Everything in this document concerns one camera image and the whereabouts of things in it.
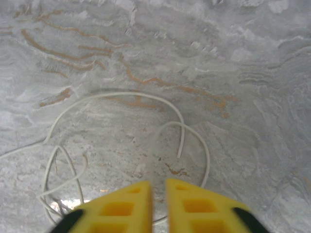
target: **white cable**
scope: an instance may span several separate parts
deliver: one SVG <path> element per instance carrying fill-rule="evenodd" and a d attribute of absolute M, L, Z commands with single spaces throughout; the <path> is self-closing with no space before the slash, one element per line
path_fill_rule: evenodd
<path fill-rule="evenodd" d="M 38 147 L 38 146 L 42 146 L 42 145 L 45 145 L 48 140 L 51 138 L 52 136 L 52 133 L 54 131 L 54 128 L 56 126 L 56 124 L 58 123 L 58 121 L 61 119 L 61 117 L 66 113 L 68 112 L 71 108 L 77 106 L 78 104 L 82 103 L 82 102 L 85 102 L 87 100 L 92 100 L 92 99 L 97 99 L 97 98 L 102 98 L 102 97 L 111 97 L 111 96 L 142 96 L 142 97 L 146 97 L 146 98 L 150 98 L 150 99 L 154 99 L 154 100 L 158 100 L 160 102 L 163 102 L 165 104 L 167 104 L 168 106 L 170 106 L 177 114 L 180 122 L 176 122 L 176 121 L 171 121 L 171 122 L 168 122 L 166 124 L 164 124 L 163 126 L 161 126 L 154 138 L 153 138 L 153 141 L 152 141 L 152 148 L 154 147 L 155 143 L 156 143 L 156 140 L 158 138 L 158 136 L 161 134 L 161 132 L 163 131 L 163 129 L 165 127 L 168 127 L 170 125 L 178 125 L 178 126 L 181 126 L 181 136 L 180 136 L 180 143 L 179 143 L 179 148 L 178 148 L 178 153 L 177 153 L 177 158 L 180 158 L 181 156 L 181 152 L 182 152 L 182 149 L 183 149 L 183 146 L 184 146 L 184 140 L 185 140 L 185 128 L 187 130 L 189 130 L 190 132 L 192 132 L 195 136 L 197 136 L 199 138 L 199 140 L 201 141 L 201 143 L 203 144 L 204 146 L 204 149 L 205 149 L 205 152 L 206 152 L 206 171 L 205 171 L 205 175 L 204 175 L 204 178 L 203 178 L 203 181 L 201 183 L 201 187 L 204 187 L 205 184 L 206 184 L 206 181 L 207 181 L 207 178 L 208 178 L 208 174 L 209 174 L 209 152 L 208 152 L 208 148 L 207 148 L 207 145 L 205 143 L 205 141 L 203 140 L 203 138 L 195 131 L 193 130 L 192 128 L 190 128 L 189 126 L 185 125 L 184 124 L 184 119 L 181 115 L 181 113 L 179 112 L 179 110 L 172 104 L 170 103 L 169 101 L 167 101 L 166 99 L 163 99 L 161 97 L 157 97 L 157 96 L 153 96 L 153 95 L 148 95 L 148 94 L 144 94 L 144 93 L 140 93 L 140 92 L 111 92 L 111 93 L 103 93 L 103 94 L 98 94 L 98 95 L 94 95 L 94 96 L 90 96 L 90 97 L 86 97 L 84 99 L 81 99 L 77 102 L 75 102 L 74 104 L 72 104 L 71 106 L 69 106 L 66 110 L 64 110 L 55 120 L 55 122 L 52 124 L 49 132 L 48 132 L 48 135 L 47 137 L 42 140 L 42 141 L 39 141 L 37 143 L 34 143 L 34 144 L 30 144 L 30 145 L 27 145 L 27 146 L 24 146 L 24 147 L 20 147 L 20 148 L 17 148 L 15 150 L 12 150 L 12 151 L 9 151 L 5 154 L 3 154 L 0 159 L 3 159 L 3 158 L 6 158 L 10 155 L 13 155 L 17 152 L 21 152 L 21 151 L 24 151 L 24 150 L 28 150 L 28 149 L 32 149 L 34 147 Z M 65 155 L 66 159 L 67 159 L 67 162 L 69 164 L 69 167 L 74 175 L 73 178 L 65 181 L 63 184 L 59 185 L 58 187 L 54 188 L 54 189 L 51 189 L 51 190 L 47 190 L 47 182 L 48 182 L 48 177 L 49 177 L 49 174 L 50 174 L 50 171 L 51 171 L 51 166 L 52 166 L 52 162 L 53 160 L 56 158 L 56 151 L 60 149 L 63 154 Z M 51 156 L 50 156 L 50 159 L 49 159 L 49 162 L 48 162 L 48 165 L 47 165 L 47 168 L 46 168 L 46 171 L 45 171 L 45 175 L 44 175 L 44 179 L 43 179 L 43 185 L 42 185 L 42 193 L 37 195 L 37 198 L 39 199 L 39 201 L 44 205 L 45 207 L 45 212 L 47 214 L 47 217 L 48 219 L 53 223 L 55 224 L 55 221 L 54 219 L 51 217 L 50 215 L 50 212 L 53 213 L 53 214 L 56 214 L 58 216 L 61 216 L 61 214 L 59 214 L 58 212 L 56 212 L 54 209 L 52 209 L 47 203 L 46 203 L 46 199 L 45 199 L 45 196 L 48 195 L 48 194 L 51 194 L 57 190 L 59 190 L 60 188 L 64 187 L 65 185 L 69 184 L 70 182 L 72 181 L 76 181 L 77 182 L 77 187 L 78 187 L 78 192 L 79 192 L 79 195 L 80 195 L 80 202 L 81 203 L 84 203 L 84 200 L 83 200 L 83 193 L 82 193 L 82 190 L 81 190 L 81 185 L 80 185 L 80 182 L 79 182 L 79 178 L 84 174 L 84 172 L 86 171 L 87 169 L 87 158 L 85 155 L 83 155 L 83 158 L 84 158 L 84 168 L 83 168 L 83 171 L 80 172 L 78 175 L 76 174 L 76 171 L 75 171 L 75 168 L 72 164 L 72 161 L 66 151 L 66 149 L 63 147 L 63 146 L 60 146 L 60 145 L 57 145 L 55 146 L 55 148 L 53 149 L 52 153 L 51 153 Z M 157 219 L 153 222 L 154 225 L 157 225 L 161 222 L 164 222 L 166 221 L 167 219 L 167 216 L 165 217 L 162 217 L 160 219 Z"/>
<path fill-rule="evenodd" d="M 176 122 L 176 121 L 170 121 L 164 125 L 162 125 L 158 130 L 157 132 L 155 133 L 154 137 L 153 137 L 153 140 L 151 141 L 151 154 L 154 153 L 155 151 L 155 145 L 156 145 L 156 140 L 159 138 L 160 134 L 162 133 L 162 131 L 168 127 L 168 126 L 171 126 L 171 125 L 178 125 L 182 128 L 185 128 L 187 130 L 189 130 L 191 133 L 193 133 L 199 140 L 200 142 L 202 143 L 203 147 L 204 147 L 204 150 L 205 150 L 205 156 L 206 156 L 206 168 L 205 168 L 205 174 L 204 174 L 204 178 L 202 180 L 202 183 L 200 185 L 201 188 L 204 188 L 205 187 L 205 184 L 207 182 L 207 179 L 208 179 L 208 174 L 209 174 L 209 167 L 210 167 L 210 158 L 209 158 L 209 150 L 208 150 L 208 147 L 203 139 L 203 137 L 197 132 L 195 131 L 194 129 L 192 129 L 191 127 L 189 127 L 188 125 L 185 125 L 185 124 L 182 124 L 180 122 Z M 155 221 L 153 221 L 153 225 L 158 225 L 162 222 L 165 222 L 167 219 L 167 216 L 164 216 L 162 218 L 159 218 Z"/>

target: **square hole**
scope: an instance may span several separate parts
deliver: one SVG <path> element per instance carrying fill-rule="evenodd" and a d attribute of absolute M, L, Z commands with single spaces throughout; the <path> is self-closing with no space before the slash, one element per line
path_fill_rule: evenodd
<path fill-rule="evenodd" d="M 131 202 L 112 202 L 104 206 L 100 215 L 102 216 L 129 216 L 134 209 Z"/>
<path fill-rule="evenodd" d="M 88 233 L 125 233 L 126 224 L 95 223 Z"/>
<path fill-rule="evenodd" d="M 193 233 L 232 233 L 222 220 L 194 220 L 190 222 Z"/>
<path fill-rule="evenodd" d="M 217 212 L 215 205 L 208 199 L 186 199 L 183 204 L 188 213 Z"/>

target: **gray stone surface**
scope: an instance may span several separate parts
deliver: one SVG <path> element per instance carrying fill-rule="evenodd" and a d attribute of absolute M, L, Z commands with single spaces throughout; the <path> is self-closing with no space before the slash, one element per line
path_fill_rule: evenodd
<path fill-rule="evenodd" d="M 273 232 L 310 233 L 310 30 L 309 0 L 2 0 L 0 154 L 44 138 L 82 97 L 140 89 L 172 101 L 204 137 L 207 189 L 249 205 Z M 50 227 L 35 196 L 55 143 L 77 170 L 88 156 L 87 200 L 148 179 L 155 216 L 165 215 L 165 178 L 199 184 L 204 174 L 194 136 L 175 157 L 178 128 L 148 154 L 153 133 L 170 120 L 172 110 L 145 98 L 73 109 L 48 145 L 1 160 L 0 232 Z M 49 186 L 68 177 L 60 154 Z M 76 187 L 55 197 L 76 200 Z"/>

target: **rock texture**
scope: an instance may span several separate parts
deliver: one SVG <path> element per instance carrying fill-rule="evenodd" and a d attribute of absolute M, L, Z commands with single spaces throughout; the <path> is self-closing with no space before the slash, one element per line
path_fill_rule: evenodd
<path fill-rule="evenodd" d="M 80 98 L 140 90 L 174 103 L 211 154 L 206 188 L 249 205 L 273 232 L 311 229 L 309 0 L 2 0 L 0 153 L 45 137 Z M 60 121 L 51 142 L 0 163 L 0 232 L 48 229 L 35 195 L 55 143 L 69 151 L 87 200 L 139 180 L 199 184 L 204 153 L 167 129 L 172 110 L 145 98 L 92 100 Z M 49 187 L 71 177 L 61 154 Z M 74 185 L 54 195 L 75 205 Z M 155 232 L 166 231 L 166 225 Z"/>

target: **orange vein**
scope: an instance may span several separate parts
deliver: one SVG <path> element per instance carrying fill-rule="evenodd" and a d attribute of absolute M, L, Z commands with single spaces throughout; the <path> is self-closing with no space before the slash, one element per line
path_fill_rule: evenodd
<path fill-rule="evenodd" d="M 46 72 L 46 73 L 55 73 L 55 74 L 60 74 L 61 76 L 63 76 L 64 78 L 68 78 L 68 76 L 66 74 L 64 74 L 63 72 L 60 72 L 60 71 L 54 71 L 54 70 L 43 70 L 43 72 Z"/>
<path fill-rule="evenodd" d="M 85 45 L 79 45 L 78 48 L 85 49 L 85 50 L 97 50 L 97 51 L 113 52 L 113 50 L 109 50 L 106 48 L 90 47 L 90 46 L 85 46 Z"/>

